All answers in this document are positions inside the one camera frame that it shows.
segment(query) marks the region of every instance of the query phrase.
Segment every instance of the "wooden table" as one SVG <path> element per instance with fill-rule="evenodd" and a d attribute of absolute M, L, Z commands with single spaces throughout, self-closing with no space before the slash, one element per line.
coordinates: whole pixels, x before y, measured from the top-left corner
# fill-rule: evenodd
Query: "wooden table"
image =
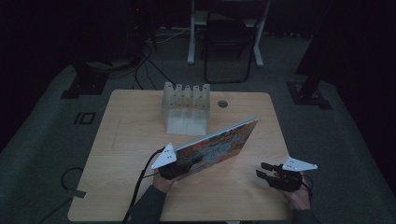
<path fill-rule="evenodd" d="M 87 196 L 73 200 L 70 220 L 121 221 L 150 155 L 169 142 L 177 147 L 199 137 L 166 133 L 162 96 L 162 91 L 113 91 L 78 184 Z M 238 156 L 176 182 L 161 220 L 289 219 L 287 201 L 255 172 L 262 161 L 279 165 L 289 156 L 270 96 L 212 91 L 210 97 L 208 133 L 253 116 L 259 123 Z M 220 100 L 228 106 L 219 107 Z M 138 198 L 151 181 L 142 181 Z"/>

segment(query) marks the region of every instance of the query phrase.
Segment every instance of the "gray sleeve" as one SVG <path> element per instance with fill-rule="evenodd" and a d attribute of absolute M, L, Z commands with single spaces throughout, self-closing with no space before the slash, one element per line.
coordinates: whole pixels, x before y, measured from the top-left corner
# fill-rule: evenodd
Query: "gray sleeve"
<path fill-rule="evenodd" d="M 139 201 L 129 210 L 130 224 L 154 224 L 160 221 L 166 194 L 149 186 Z"/>
<path fill-rule="evenodd" d="M 312 209 L 293 210 L 291 217 L 292 224 L 320 224 Z"/>

